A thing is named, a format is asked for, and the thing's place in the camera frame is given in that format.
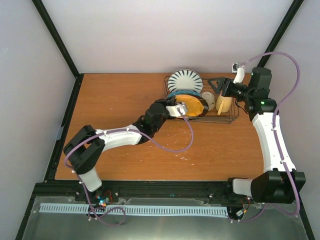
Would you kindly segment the white floral bowl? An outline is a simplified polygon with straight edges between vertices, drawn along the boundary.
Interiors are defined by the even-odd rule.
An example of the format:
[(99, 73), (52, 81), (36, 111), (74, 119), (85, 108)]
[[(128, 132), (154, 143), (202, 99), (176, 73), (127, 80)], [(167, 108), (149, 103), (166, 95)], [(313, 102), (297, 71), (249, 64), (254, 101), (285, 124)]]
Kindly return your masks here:
[(212, 111), (216, 106), (216, 98), (213, 93), (204, 91), (201, 93), (201, 97), (207, 102), (208, 110)]

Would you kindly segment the yellow mug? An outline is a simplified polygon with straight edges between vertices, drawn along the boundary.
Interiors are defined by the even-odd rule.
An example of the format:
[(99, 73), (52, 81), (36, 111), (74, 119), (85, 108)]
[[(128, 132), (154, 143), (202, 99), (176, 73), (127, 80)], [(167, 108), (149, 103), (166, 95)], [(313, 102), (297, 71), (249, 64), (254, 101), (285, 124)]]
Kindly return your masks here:
[(221, 115), (223, 113), (228, 112), (231, 108), (232, 101), (233, 101), (232, 97), (225, 97), (220, 94), (215, 103), (217, 114)]

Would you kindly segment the orange dotted plate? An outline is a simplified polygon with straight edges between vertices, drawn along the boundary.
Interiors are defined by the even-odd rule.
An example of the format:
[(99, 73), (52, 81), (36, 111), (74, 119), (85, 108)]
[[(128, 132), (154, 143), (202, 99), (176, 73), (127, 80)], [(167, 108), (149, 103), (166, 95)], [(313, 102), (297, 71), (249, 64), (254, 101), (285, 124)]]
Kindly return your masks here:
[(204, 110), (204, 105), (195, 96), (189, 94), (178, 94), (175, 96), (175, 100), (176, 102), (185, 104), (187, 108), (187, 112), (185, 114), (186, 117), (197, 117)]

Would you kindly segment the white blue striped plate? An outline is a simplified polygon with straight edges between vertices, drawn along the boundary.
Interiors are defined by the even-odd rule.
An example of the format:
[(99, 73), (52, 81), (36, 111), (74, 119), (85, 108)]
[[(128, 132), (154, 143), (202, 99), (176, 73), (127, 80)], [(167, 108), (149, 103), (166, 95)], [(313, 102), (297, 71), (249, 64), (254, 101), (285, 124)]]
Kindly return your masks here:
[(173, 72), (167, 80), (167, 88), (170, 93), (178, 91), (192, 91), (200, 94), (204, 84), (201, 76), (190, 69), (180, 69)]

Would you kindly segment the teal dotted plate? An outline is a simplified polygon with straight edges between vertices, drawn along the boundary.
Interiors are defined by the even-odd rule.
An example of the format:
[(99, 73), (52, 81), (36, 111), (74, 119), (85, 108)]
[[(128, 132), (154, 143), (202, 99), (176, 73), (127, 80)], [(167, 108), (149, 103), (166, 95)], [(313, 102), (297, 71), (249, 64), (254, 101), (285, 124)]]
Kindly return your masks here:
[(173, 97), (173, 96), (177, 96), (177, 95), (192, 95), (192, 96), (197, 96), (200, 97), (200, 94), (194, 91), (189, 91), (189, 90), (180, 90), (180, 91), (176, 91), (176, 92), (171, 92), (170, 94), (167, 95), (167, 99)]

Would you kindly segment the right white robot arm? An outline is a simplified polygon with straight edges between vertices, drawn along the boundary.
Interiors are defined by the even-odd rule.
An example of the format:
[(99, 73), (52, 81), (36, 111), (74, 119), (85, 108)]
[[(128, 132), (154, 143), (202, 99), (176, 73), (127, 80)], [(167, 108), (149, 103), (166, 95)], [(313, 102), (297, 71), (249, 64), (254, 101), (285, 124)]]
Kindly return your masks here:
[(277, 102), (269, 98), (272, 72), (255, 67), (249, 83), (243, 84), (242, 80), (242, 70), (238, 69), (234, 79), (218, 77), (207, 81), (216, 94), (244, 102), (262, 151), (263, 174), (255, 179), (229, 178), (231, 193), (251, 197), (258, 203), (291, 204), (299, 198), (306, 177), (296, 170), (289, 156), (281, 132)]

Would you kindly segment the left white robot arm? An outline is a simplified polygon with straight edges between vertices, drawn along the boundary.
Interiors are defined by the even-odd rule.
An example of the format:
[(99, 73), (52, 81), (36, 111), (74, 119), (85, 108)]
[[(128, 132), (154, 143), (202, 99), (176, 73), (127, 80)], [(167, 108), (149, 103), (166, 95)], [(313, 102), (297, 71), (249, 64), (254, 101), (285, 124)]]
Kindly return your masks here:
[(85, 125), (65, 145), (63, 152), (92, 201), (99, 201), (104, 195), (102, 180), (96, 170), (100, 155), (109, 149), (140, 145), (152, 139), (165, 121), (171, 118), (169, 108), (175, 104), (174, 97), (156, 100), (137, 121), (122, 128), (103, 130)]

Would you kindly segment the dark plate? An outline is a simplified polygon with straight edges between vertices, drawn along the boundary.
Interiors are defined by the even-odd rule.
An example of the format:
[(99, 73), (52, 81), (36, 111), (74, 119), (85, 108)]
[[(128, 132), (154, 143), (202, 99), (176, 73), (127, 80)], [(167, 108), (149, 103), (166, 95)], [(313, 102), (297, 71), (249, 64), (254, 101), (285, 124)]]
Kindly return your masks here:
[(209, 105), (208, 105), (207, 101), (204, 98), (202, 98), (201, 96), (197, 96), (197, 98), (201, 102), (201, 104), (203, 105), (202, 113), (199, 114), (198, 117), (204, 117), (209, 110)]

